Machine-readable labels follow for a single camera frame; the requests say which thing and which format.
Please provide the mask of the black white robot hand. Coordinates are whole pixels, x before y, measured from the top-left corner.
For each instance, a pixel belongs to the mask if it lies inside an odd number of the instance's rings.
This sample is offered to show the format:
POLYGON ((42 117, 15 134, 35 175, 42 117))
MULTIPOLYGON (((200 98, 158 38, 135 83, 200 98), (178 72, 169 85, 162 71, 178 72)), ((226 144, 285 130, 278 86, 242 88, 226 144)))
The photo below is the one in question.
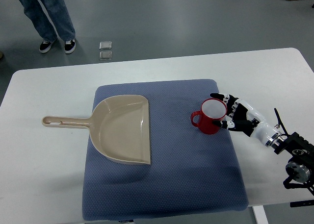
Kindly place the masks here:
POLYGON ((258 139, 263 145, 275 148, 275 142, 286 136, 278 128, 271 126, 267 119, 245 100, 230 94, 211 93, 214 99, 226 104, 227 116, 230 120, 215 120, 213 124, 229 131, 243 132, 248 137, 258 139))

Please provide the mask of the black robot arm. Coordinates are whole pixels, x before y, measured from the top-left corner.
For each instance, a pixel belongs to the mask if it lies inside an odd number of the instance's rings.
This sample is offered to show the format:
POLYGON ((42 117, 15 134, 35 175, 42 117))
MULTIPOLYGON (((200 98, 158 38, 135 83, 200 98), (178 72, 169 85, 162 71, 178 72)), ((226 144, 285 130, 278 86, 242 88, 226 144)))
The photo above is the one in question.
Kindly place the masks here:
POLYGON ((289 134, 282 123, 278 110, 274 109, 278 123, 277 128, 282 128, 283 133, 278 133, 272 147, 276 154, 284 151, 291 155, 286 164, 288 177, 283 185, 286 189, 308 189, 314 193, 314 146, 300 136, 297 132, 289 134))

